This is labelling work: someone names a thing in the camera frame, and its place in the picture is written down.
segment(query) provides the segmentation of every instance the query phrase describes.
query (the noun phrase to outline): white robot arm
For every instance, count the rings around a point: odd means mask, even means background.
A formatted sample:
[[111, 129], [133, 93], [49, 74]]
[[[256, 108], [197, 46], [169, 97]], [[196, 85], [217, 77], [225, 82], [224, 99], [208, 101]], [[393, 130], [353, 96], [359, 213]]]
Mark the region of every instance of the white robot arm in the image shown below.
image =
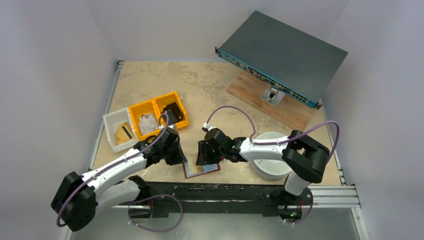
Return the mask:
[[[231, 162], [256, 159], [285, 161], [293, 170], [286, 179], [283, 192], [295, 199], [304, 193], [310, 183], [320, 183], [329, 159], [329, 150], [294, 130], [290, 136], [275, 139], [231, 139], [220, 129], [204, 124], [204, 140], [198, 142], [197, 165], [219, 163], [222, 158]], [[122, 179], [165, 159], [168, 165], [187, 160], [180, 145], [177, 131], [165, 127], [152, 143], [138, 142], [123, 156], [105, 166], [81, 175], [71, 172], [63, 179], [51, 203], [58, 214], [57, 225], [72, 231], [85, 227], [95, 216], [115, 205], [150, 197], [149, 185], [139, 176]]]

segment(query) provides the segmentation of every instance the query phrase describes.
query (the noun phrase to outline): colorful card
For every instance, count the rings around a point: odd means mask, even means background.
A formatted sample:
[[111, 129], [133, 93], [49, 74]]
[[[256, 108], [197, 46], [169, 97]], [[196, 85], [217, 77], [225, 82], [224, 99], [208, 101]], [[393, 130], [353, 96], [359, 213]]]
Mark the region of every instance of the colorful card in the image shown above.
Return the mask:
[[204, 165], [204, 166], [197, 166], [196, 165], [196, 160], [198, 159], [197, 153], [188, 155], [186, 156], [186, 158], [187, 158], [187, 162], [184, 163], [184, 165], [182, 165], [186, 179], [221, 170], [219, 163]]

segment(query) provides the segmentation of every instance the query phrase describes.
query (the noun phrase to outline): white bin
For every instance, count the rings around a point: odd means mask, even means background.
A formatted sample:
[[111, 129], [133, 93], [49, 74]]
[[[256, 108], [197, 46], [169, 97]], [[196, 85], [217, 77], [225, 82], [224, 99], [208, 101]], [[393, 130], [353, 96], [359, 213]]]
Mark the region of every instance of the white bin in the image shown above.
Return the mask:
[[[131, 121], [130, 110], [128, 107], [103, 115], [103, 122], [104, 128], [106, 130], [107, 141], [115, 153], [132, 148], [139, 141], [136, 135], [136, 131], [134, 130], [133, 121]], [[127, 141], [126, 143], [117, 145], [115, 132], [118, 126], [124, 123], [129, 123], [131, 126], [132, 135], [134, 138], [130, 141]]]

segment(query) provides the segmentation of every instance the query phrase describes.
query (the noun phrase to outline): yellow compartment tray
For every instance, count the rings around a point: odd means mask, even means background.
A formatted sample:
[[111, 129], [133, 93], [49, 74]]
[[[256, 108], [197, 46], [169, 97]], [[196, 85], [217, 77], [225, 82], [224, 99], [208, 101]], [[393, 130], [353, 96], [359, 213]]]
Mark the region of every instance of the yellow compartment tray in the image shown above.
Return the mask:
[[[180, 97], [178, 96], [176, 91], [170, 92], [168, 94], [155, 97], [153, 99], [150, 99], [145, 102], [141, 102], [138, 104], [134, 104], [129, 106], [129, 114], [131, 116], [132, 124], [134, 126], [135, 134], [137, 134], [138, 140], [143, 141], [146, 138], [158, 135], [160, 130], [157, 129], [154, 132], [143, 134], [140, 127], [140, 116], [152, 113], [154, 117], [156, 118], [156, 121], [159, 121], [159, 117], [161, 116], [161, 112], [164, 110], [164, 108], [171, 104], [176, 103], [183, 113], [183, 118], [181, 121], [177, 122], [175, 125], [178, 129], [185, 128], [189, 125], [189, 119], [187, 117], [187, 112], [183, 107], [183, 104], [181, 103]], [[162, 118], [161, 123], [165, 125], [165, 120]]]

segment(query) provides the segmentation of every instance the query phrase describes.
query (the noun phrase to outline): table surface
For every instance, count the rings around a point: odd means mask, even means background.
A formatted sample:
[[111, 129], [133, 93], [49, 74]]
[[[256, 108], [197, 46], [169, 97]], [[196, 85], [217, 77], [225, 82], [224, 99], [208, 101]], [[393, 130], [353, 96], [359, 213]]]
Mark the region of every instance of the table surface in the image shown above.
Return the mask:
[[[246, 111], [255, 123], [256, 136], [265, 132], [289, 135], [292, 129], [226, 92], [240, 72], [239, 68], [225, 62], [125, 61], [109, 112], [177, 91], [190, 122], [188, 127], [178, 129], [185, 155], [198, 152], [198, 141], [205, 135], [201, 130], [203, 123], [214, 109], [222, 105], [233, 105]], [[315, 111], [306, 129], [325, 121], [324, 107]], [[246, 117], [231, 108], [218, 111], [210, 124], [217, 126], [231, 138], [247, 137], [252, 133], [252, 126]], [[309, 136], [331, 149], [329, 133], [325, 126], [311, 132]], [[124, 153], [125, 151], [112, 151], [103, 131], [93, 169], [102, 167]], [[162, 160], [134, 175], [139, 175], [145, 181], [183, 183], [281, 185], [285, 181], [284, 178], [271, 180], [261, 177], [248, 162], [232, 163], [224, 160], [220, 163], [220, 168], [220, 171], [186, 179], [182, 165], [168, 166]], [[316, 185], [341, 185], [334, 156], [325, 169], [322, 182]]]

